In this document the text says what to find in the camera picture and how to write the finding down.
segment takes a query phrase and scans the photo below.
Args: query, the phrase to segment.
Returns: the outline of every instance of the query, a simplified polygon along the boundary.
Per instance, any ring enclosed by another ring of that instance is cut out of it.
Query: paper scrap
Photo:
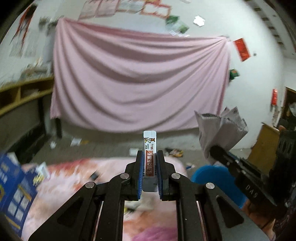
[[[40,175],[43,175],[46,179],[48,179],[50,177],[50,173],[49,173],[49,170],[47,168],[46,162],[43,162],[38,167],[36,167],[36,171]]]
[[[51,141],[49,146],[50,146],[50,149],[55,149],[55,147],[57,146],[57,143],[55,141]]]
[[[82,141],[82,138],[73,138],[70,146],[80,146],[81,141]]]

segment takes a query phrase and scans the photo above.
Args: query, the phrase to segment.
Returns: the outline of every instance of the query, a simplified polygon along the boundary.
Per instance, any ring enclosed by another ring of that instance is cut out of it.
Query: red poster
[[[241,60],[245,61],[250,57],[249,51],[246,47],[244,39],[238,39],[234,41],[235,45],[237,46],[237,50],[239,51],[239,55],[241,56]]]

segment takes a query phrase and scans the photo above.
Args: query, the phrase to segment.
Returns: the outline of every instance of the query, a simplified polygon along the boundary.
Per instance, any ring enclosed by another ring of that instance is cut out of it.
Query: blue gripper pad
[[[141,198],[141,194],[142,194],[143,173],[144,173],[144,152],[142,152],[142,156],[141,156],[141,165],[140,165],[140,171],[139,171],[139,180],[138,180],[138,199]]]
[[[157,181],[158,181],[158,193],[160,199],[163,198],[163,178],[162,173],[160,169],[160,160],[159,160],[159,154],[156,155],[156,169],[157,169]]]

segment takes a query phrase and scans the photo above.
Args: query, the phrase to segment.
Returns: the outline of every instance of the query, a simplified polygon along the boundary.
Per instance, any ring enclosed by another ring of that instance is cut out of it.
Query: red tag
[[[238,39],[234,41],[235,45],[237,46],[237,50],[239,51],[239,55],[241,56],[241,61],[245,61],[250,57],[249,51],[246,47],[244,39]]]
[[[146,168],[145,175],[148,177],[154,176],[154,160],[153,151],[146,150]]]

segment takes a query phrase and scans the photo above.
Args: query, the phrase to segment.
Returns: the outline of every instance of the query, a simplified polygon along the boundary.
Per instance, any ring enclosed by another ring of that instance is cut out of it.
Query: floral blanket
[[[166,162],[175,166],[176,172],[187,176],[181,162],[166,157]],[[90,176],[99,174],[97,183],[108,182],[112,177],[123,173],[128,163],[135,158],[92,158],[49,166],[50,178],[38,186],[38,194],[26,218],[22,239],[30,235],[57,211],[85,183]],[[175,202],[162,202],[158,193],[145,193],[150,196],[153,209],[134,211],[124,215],[123,241],[177,241],[177,219]]]

